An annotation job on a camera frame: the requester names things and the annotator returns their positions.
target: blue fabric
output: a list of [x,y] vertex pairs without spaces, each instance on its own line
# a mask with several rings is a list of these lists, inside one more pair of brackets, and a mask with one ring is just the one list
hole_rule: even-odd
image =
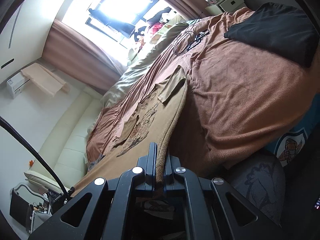
[[302,132],[307,139],[309,135],[312,133],[316,124],[319,122],[320,122],[320,94],[316,94],[316,96],[313,98],[311,107],[306,112],[302,120],[296,126],[294,126],[288,133],[285,133],[283,136],[277,138],[276,140],[274,140],[273,142],[265,146],[265,149],[272,152],[273,154],[276,154],[281,138],[286,138],[288,136],[294,137],[295,134],[302,133]]

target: triangular cutout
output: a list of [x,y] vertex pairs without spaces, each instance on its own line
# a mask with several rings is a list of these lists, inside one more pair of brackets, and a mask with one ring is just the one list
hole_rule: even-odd
[[231,206],[233,214],[239,226],[243,227],[252,221],[255,221],[257,217],[252,214],[239,200],[237,200],[230,192],[226,193],[227,200]]
[[75,204],[73,204],[67,212],[61,216],[61,221],[72,225],[73,227],[78,227],[86,211],[90,199],[92,197],[91,193],[86,193],[82,198],[80,198]]

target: bed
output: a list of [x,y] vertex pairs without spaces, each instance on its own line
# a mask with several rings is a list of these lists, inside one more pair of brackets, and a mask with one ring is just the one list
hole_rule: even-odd
[[[160,39],[145,62],[136,62],[124,73],[101,100],[103,109],[86,145],[90,171],[75,184],[74,194],[97,177],[120,176],[147,154],[148,137],[126,154],[118,154],[138,123],[121,141],[124,127],[135,120],[140,105],[155,93],[157,84],[171,80],[177,69],[183,71],[185,77],[179,82],[187,89],[178,98],[180,104],[165,129],[166,136],[154,140],[158,144],[159,183],[167,149],[184,167],[206,177],[220,165],[230,168],[244,160],[302,119],[319,91],[319,49],[311,66],[303,68],[265,49],[224,37],[231,26],[253,13],[242,8],[191,26],[179,23],[181,29],[173,27],[176,35]],[[177,55],[188,44],[185,30],[198,34],[206,29],[210,34],[196,47]]]

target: window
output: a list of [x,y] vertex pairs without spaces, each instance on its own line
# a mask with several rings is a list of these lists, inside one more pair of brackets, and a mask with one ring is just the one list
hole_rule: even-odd
[[[99,9],[109,17],[131,23],[138,29],[146,26],[146,20],[168,6],[166,2],[159,0],[100,0],[95,9]],[[125,38],[120,32],[103,25],[96,19],[89,17],[86,24],[107,35],[125,48],[129,48],[134,41],[133,39]]]

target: fleece blanket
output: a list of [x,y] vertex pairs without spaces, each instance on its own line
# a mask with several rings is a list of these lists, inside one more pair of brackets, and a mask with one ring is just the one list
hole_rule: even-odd
[[[223,37],[231,25],[252,13],[242,8],[188,27],[195,34],[206,29],[210,34],[177,56],[173,48],[181,51],[189,42],[183,31],[122,100],[102,110],[87,143],[88,160],[111,152],[138,103],[178,65],[187,77],[188,92],[169,151],[199,176],[207,176],[219,164],[231,167],[292,128],[318,90],[319,50],[311,67],[304,69],[276,54]],[[108,169],[110,164],[103,165]],[[162,174],[157,174],[157,181],[161,180]],[[76,192],[83,186],[75,185]]]

